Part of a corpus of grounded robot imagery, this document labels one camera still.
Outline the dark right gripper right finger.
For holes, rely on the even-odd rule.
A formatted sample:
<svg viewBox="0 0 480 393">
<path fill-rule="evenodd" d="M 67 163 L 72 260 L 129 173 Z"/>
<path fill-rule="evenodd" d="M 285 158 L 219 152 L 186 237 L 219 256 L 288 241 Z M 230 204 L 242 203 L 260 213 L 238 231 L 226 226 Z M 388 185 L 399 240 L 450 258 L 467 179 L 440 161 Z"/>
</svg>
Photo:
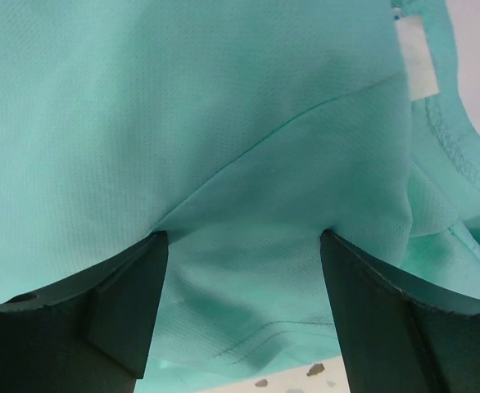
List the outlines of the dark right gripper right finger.
<svg viewBox="0 0 480 393">
<path fill-rule="evenodd" d="M 383 262 L 336 233 L 321 262 L 352 392 L 480 393 L 480 300 Z"/>
</svg>

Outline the teal t shirt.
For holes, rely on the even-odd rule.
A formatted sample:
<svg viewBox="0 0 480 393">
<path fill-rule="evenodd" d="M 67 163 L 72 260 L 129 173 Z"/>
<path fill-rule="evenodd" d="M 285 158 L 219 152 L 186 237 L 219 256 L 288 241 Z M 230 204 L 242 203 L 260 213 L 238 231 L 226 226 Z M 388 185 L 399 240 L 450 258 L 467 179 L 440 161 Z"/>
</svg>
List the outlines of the teal t shirt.
<svg viewBox="0 0 480 393">
<path fill-rule="evenodd" d="M 170 237 L 141 392 L 339 354 L 327 228 L 480 299 L 443 1 L 0 1 L 0 301 Z"/>
</svg>

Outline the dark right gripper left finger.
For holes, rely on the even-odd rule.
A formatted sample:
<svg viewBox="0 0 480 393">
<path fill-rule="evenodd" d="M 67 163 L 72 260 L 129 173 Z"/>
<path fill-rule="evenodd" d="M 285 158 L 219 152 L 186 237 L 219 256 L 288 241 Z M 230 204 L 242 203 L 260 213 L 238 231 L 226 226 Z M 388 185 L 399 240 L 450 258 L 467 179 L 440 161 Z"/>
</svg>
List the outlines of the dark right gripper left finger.
<svg viewBox="0 0 480 393">
<path fill-rule="evenodd" d="M 131 392 L 144 377 L 168 262 L 153 233 L 0 304 L 0 392 Z"/>
</svg>

